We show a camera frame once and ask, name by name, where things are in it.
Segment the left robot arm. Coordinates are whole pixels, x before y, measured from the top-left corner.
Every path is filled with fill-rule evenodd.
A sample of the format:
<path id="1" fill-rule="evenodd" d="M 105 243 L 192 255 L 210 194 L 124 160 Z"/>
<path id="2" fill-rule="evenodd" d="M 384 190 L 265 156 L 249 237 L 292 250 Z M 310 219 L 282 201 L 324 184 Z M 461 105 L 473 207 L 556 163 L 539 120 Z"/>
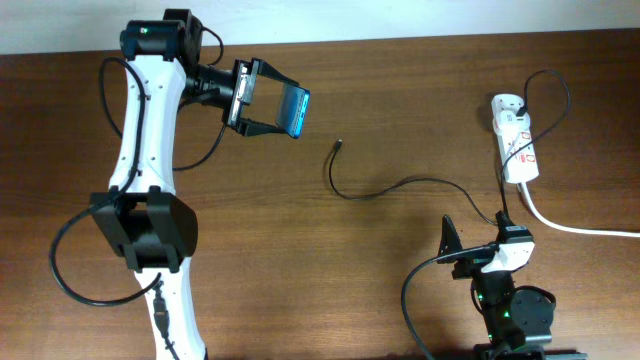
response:
<path id="1" fill-rule="evenodd" d="M 188 104 L 222 110 L 222 124 L 250 137 L 301 134 L 311 94 L 268 64 L 238 60 L 230 70 L 200 61 L 205 28 L 188 9 L 158 21 L 132 20 L 120 34 L 127 107 L 119 159 L 93 219 L 142 287 L 159 359 L 205 359 L 195 317 L 191 260 L 195 212 L 177 195 L 177 115 Z"/>

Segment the blue screen smartphone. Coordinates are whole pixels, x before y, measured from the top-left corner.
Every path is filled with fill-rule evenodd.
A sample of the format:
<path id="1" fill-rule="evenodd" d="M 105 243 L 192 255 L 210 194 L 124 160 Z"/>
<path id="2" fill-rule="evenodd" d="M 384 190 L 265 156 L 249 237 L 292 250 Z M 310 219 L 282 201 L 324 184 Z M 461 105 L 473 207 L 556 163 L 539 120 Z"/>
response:
<path id="1" fill-rule="evenodd" d="M 304 126 L 310 100 L 309 90 L 284 84 L 276 115 L 276 126 L 290 137 L 298 139 Z"/>

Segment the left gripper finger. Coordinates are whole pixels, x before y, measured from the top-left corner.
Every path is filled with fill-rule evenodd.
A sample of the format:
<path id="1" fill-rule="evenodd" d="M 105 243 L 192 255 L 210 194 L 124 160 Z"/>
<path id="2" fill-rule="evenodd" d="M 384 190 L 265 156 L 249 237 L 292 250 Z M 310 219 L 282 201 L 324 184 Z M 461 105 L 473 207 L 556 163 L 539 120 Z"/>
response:
<path id="1" fill-rule="evenodd" d="M 236 123 L 236 132 L 244 137 L 265 134 L 282 134 L 283 130 L 275 125 L 256 122 L 249 118 L 240 118 Z"/>
<path id="2" fill-rule="evenodd" d="M 266 77 L 271 80 L 275 80 L 275 81 L 296 86 L 296 87 L 300 86 L 300 84 L 297 81 L 283 75 L 281 72 L 279 72 L 269 63 L 267 63 L 265 60 L 259 59 L 259 58 L 252 58 L 251 59 L 251 78 L 252 78 L 253 86 L 257 85 L 258 76 Z"/>

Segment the white power strip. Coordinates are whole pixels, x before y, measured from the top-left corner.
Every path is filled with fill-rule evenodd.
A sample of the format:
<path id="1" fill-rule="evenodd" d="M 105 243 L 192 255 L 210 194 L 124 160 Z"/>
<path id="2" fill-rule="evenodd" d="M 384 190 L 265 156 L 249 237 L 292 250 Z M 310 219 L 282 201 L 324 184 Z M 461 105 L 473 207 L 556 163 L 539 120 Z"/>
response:
<path id="1" fill-rule="evenodd" d="M 498 94 L 491 101 L 494 115 L 499 110 L 512 110 L 517 113 L 524 105 L 524 100 L 515 94 Z M 537 158 L 532 145 L 526 146 L 532 140 L 530 129 L 522 132 L 497 135 L 497 142 L 504 170 L 505 180 L 510 184 L 527 183 L 539 175 Z"/>

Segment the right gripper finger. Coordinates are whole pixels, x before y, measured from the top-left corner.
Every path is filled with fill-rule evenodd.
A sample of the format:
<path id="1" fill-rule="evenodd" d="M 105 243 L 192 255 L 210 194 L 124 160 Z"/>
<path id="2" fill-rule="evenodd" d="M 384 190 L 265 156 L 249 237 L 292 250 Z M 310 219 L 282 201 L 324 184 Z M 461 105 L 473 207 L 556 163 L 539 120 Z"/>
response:
<path id="1" fill-rule="evenodd" d="M 511 219 L 509 216 L 502 210 L 498 211 L 496 214 L 496 223 L 499 228 L 506 228 L 511 225 Z"/>
<path id="2" fill-rule="evenodd" d="M 461 240 L 448 215 L 442 217 L 442 233 L 438 250 L 438 263 L 454 263 L 463 258 L 460 252 L 463 250 Z"/>

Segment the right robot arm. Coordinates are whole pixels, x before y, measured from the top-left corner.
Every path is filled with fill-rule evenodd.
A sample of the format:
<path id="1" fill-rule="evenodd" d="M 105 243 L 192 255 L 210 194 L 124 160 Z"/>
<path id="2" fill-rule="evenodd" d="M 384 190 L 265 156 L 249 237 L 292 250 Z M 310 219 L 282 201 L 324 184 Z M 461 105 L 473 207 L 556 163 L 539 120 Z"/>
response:
<path id="1" fill-rule="evenodd" d="M 552 342 L 556 297 L 536 286 L 517 286 L 513 273 L 528 264 L 535 248 L 525 226 L 496 214 L 498 233 L 486 245 L 465 249 L 452 219 L 442 218 L 438 263 L 452 263 L 452 278 L 471 281 L 472 302 L 481 314 L 489 342 L 473 349 L 477 359 L 586 359 L 576 350 L 547 352 Z"/>

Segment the white USB charger plug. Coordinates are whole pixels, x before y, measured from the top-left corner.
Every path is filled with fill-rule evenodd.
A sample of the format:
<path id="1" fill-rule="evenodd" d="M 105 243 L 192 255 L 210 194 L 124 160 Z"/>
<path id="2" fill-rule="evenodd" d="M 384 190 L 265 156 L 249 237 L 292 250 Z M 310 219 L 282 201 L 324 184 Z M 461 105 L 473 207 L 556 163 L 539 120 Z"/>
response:
<path id="1" fill-rule="evenodd" d="M 527 113 L 517 115 L 514 111 L 506 109 L 499 110 L 493 118 L 493 128 L 497 135 L 526 131 L 530 129 L 530 124 L 530 116 Z"/>

